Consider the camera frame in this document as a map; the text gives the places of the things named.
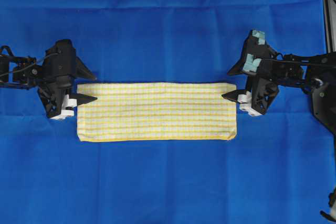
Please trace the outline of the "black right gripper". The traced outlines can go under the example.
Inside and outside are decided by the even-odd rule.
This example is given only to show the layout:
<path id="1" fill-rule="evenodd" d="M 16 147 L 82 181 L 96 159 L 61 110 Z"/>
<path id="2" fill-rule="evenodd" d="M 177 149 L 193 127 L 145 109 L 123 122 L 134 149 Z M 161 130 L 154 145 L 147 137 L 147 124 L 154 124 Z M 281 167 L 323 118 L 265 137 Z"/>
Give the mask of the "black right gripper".
<path id="1" fill-rule="evenodd" d="M 270 69 L 277 52 L 267 44 L 263 31 L 252 29 L 244 41 L 240 59 L 229 69 L 228 76 L 245 74 L 245 89 L 222 94 L 226 100 L 237 102 L 240 109 L 250 116 L 261 116 L 267 112 L 279 92 L 273 82 Z"/>

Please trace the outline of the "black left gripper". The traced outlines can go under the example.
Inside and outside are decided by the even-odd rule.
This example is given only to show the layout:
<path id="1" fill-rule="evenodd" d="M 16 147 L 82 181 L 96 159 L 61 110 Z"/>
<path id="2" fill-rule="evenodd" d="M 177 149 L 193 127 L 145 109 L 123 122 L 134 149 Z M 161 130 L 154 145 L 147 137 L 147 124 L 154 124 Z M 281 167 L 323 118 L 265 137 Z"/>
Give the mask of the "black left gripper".
<path id="1" fill-rule="evenodd" d="M 42 67 L 43 77 L 37 93 L 49 119 L 64 120 L 74 116 L 76 106 L 97 100 L 97 97 L 72 92 L 75 77 L 87 80 L 97 77 L 76 57 L 70 39 L 59 40 L 49 48 Z"/>

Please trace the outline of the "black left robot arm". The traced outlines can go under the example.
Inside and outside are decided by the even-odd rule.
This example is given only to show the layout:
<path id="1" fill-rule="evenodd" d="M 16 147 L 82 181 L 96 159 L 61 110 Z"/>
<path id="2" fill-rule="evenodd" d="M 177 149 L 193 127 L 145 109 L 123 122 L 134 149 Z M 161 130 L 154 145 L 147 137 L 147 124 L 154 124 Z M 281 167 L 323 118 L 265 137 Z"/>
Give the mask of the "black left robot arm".
<path id="1" fill-rule="evenodd" d="M 70 39 L 62 39 L 46 50 L 40 60 L 14 56 L 9 46 L 1 46 L 1 87 L 29 90 L 37 88 L 46 117 L 64 120 L 74 109 L 97 98 L 72 91 L 77 78 L 96 80 L 76 54 Z"/>

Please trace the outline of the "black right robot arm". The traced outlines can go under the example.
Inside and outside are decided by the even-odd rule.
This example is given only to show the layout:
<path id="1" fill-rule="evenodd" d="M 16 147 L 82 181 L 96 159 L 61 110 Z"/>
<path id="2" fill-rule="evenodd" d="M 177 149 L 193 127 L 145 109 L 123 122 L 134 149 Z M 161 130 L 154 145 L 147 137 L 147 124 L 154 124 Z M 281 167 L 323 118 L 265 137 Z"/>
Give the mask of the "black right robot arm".
<path id="1" fill-rule="evenodd" d="M 222 95 L 250 116 L 266 114 L 279 87 L 299 88 L 311 98 L 313 116 L 335 133 L 335 52 L 311 57 L 283 55 L 267 44 L 265 33 L 251 30 L 240 59 L 227 73 L 244 74 L 244 89 Z"/>

